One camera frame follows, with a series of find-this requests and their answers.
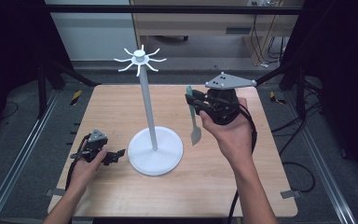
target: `white star-shaped object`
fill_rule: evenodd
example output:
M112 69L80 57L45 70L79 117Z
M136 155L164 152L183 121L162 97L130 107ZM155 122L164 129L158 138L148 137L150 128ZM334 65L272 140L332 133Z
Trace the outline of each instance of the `white star-shaped object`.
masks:
M124 49L128 54L130 54L132 57L130 59L125 59L125 60L120 60L120 59L114 59L117 62L131 62L130 65L128 65L127 67L123 68L123 69L119 69L118 72L123 72L128 70L131 66L133 65L138 65L138 72L136 74L136 76L138 77L139 74L141 73L141 65L146 64L151 70L158 72L158 69L152 67L149 64L149 61L152 62L157 62L157 63L161 63L166 61L167 59L161 59L161 60L156 60L156 59L151 59L150 56L153 56L155 54L157 54L159 52L159 49L157 49L154 53L151 54L146 54L146 52L144 51L144 45L142 45L142 49L137 49L136 51L132 53L130 53L129 51L127 51L126 49Z

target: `aluminum rail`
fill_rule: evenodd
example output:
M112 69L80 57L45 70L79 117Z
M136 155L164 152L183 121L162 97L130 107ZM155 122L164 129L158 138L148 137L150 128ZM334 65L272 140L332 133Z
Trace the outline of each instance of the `aluminum rail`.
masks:
M288 104L291 106L291 109L295 116L297 115L296 107L295 107L295 100L293 97L285 93L285 98L288 100ZM307 125L304 127L302 131L303 140L307 146L308 152L310 157L315 165L315 169L318 172L322 183L324 184L324 188L327 192L327 195L330 198L330 201L336 210L337 216L342 224L355 224L356 220L349 208L344 196L339 189L339 186L333 177L330 169L328 168L324 158L316 146L315 141L310 134L310 130L307 128Z
M254 14L303 15L317 9L302 7L218 7L218 6L114 6L114 5L19 5L23 10L65 13L169 13L169 14Z
M40 134L45 128L45 125L48 121L48 118L51 114L51 111L53 110L57 98L59 96L59 91L53 91L49 101L48 101L48 108L45 112L45 115L38 119L31 130L27 140L25 141L24 145L22 146L22 149L20 150L19 155L17 156L17 159L14 161L13 165L11 166L10 170L7 173L7 176L5 177L4 182L0 186L0 212L2 211L2 208L5 205L5 202L7 201L8 196L10 195L11 191L14 188L14 185L16 184L17 180L20 177L20 174L22 172L22 169L25 166L25 163L28 161L29 156L31 155L34 145L37 142L37 139L39 138Z

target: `wooden table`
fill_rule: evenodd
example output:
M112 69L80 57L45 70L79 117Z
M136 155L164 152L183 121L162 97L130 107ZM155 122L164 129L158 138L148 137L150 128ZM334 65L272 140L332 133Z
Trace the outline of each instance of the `wooden table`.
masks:
M131 166L127 153L118 163L101 166L80 201L76 217L226 217L236 185L233 172L213 136L202 129L202 138L191 145L191 117L186 103L186 86L150 85L154 121L172 129L182 139L184 156L170 173L150 177ZM203 86L193 90L206 92ZM254 159L261 182L277 217L297 213L293 198L283 199L289 190L269 124L255 88L237 89L246 97L258 131ZM196 116L201 127L200 116ZM108 151L127 148L130 140L147 127L140 85L101 85L92 94L70 153L75 153L83 136L94 128L108 135ZM62 170L58 189L64 189L71 159ZM50 211L60 199L53 196ZM235 217L241 217L237 203Z

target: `white stand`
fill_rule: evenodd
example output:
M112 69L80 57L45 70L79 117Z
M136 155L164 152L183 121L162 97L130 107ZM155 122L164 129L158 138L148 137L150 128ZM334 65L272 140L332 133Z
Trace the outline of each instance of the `white stand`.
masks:
M137 77L140 77L142 94L144 97L145 111L147 116L148 128L141 130L130 141L128 148L128 156L131 165L135 170L144 175L165 175L174 169L183 156L183 144L179 135L174 131L164 128L156 127L153 120L152 106L150 102L150 93L148 88L146 69L142 65L147 65L151 70L158 71L153 68L149 61L163 62L163 60L150 59L149 56L157 54L159 51L152 54L145 54L144 46L142 49L136 50L131 59L118 60L118 62L128 62L131 64L119 72L129 69L134 64L138 65Z

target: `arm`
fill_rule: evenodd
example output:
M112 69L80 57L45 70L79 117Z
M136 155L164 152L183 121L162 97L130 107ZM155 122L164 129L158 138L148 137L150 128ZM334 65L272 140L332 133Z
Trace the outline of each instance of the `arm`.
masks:
M239 100L247 106L244 98ZM248 120L238 115L228 125L217 125L204 111L200 116L202 126L216 138L234 172L245 223L278 223L255 169Z
M77 204L86 192L88 183L97 173L98 167L106 156L106 153L106 149L103 149L90 163L84 159L80 159L77 162L68 190L43 221L44 224L67 224L69 222Z

